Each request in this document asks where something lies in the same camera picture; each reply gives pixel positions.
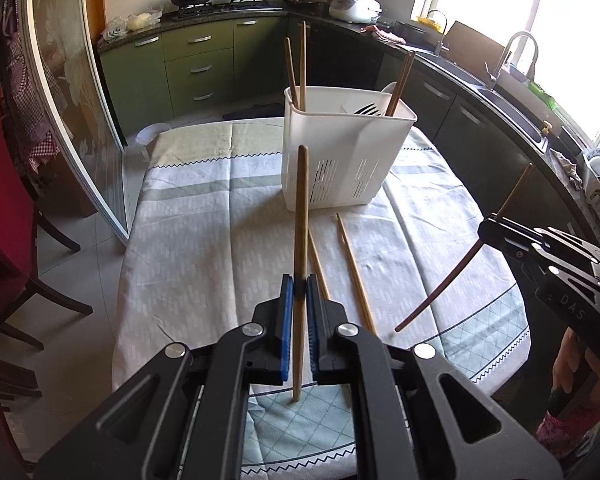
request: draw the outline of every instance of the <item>cutting board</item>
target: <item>cutting board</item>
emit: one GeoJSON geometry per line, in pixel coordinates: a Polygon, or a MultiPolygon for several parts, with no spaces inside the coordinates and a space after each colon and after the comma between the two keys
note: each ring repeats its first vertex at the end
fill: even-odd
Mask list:
{"type": "Polygon", "coordinates": [[[454,22],[445,36],[445,46],[449,49],[445,57],[475,75],[483,82],[489,81],[486,63],[493,70],[500,60],[504,47],[461,22],[454,22]]]}

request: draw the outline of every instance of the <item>tablecloth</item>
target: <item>tablecloth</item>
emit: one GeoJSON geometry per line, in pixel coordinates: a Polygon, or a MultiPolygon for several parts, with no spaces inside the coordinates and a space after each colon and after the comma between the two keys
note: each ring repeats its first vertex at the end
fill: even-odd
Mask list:
{"type": "MultiPolygon", "coordinates": [[[[186,126],[161,134],[145,176],[120,279],[113,357],[120,386],[172,340],[196,348],[251,319],[293,268],[294,215],[280,186],[282,119],[186,126]]],[[[522,296],[502,255],[484,247],[416,321],[404,319],[477,238],[482,216],[430,141],[413,128],[378,195],[339,208],[379,335],[428,341],[488,394],[526,360],[522,296]]],[[[362,324],[335,210],[310,212],[331,297],[362,324]]],[[[347,389],[253,386],[243,453],[247,478],[355,473],[347,389]]]]}

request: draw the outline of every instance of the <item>red chair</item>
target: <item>red chair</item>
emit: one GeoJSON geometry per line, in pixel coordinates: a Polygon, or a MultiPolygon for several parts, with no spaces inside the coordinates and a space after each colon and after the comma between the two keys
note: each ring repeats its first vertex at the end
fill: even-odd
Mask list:
{"type": "MultiPolygon", "coordinates": [[[[36,375],[32,370],[0,360],[0,401],[13,400],[14,395],[41,397],[42,393],[37,388],[36,375]]],[[[0,443],[9,450],[8,452],[26,472],[31,472],[34,464],[23,459],[4,418],[4,412],[8,411],[8,407],[0,402],[0,443]]]]}
{"type": "Polygon", "coordinates": [[[72,251],[80,250],[36,209],[13,167],[0,121],[0,332],[42,350],[40,341],[6,323],[25,301],[37,293],[81,314],[91,314],[93,309],[38,278],[38,225],[72,251]]]}

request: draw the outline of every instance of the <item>plastic bag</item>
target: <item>plastic bag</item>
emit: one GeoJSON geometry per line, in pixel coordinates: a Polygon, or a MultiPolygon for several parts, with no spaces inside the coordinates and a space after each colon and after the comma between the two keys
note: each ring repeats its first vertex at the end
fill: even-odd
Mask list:
{"type": "Polygon", "coordinates": [[[102,33],[104,41],[115,40],[116,38],[124,38],[126,36],[126,19],[122,16],[116,16],[113,20],[107,23],[107,27],[102,33]]]}
{"type": "Polygon", "coordinates": [[[148,9],[140,14],[132,14],[126,19],[126,28],[128,30],[140,30],[150,27],[160,22],[162,16],[162,6],[157,9],[148,9]]]}

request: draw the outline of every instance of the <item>glass sliding door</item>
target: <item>glass sliding door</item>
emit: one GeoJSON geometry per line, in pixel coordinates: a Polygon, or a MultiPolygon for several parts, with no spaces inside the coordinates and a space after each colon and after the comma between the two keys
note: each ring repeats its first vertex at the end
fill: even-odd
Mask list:
{"type": "Polygon", "coordinates": [[[96,208],[126,242],[123,148],[94,67],[84,0],[20,0],[19,7],[30,70],[54,119],[56,141],[96,208]],[[49,91],[49,77],[61,95],[49,91]]]}

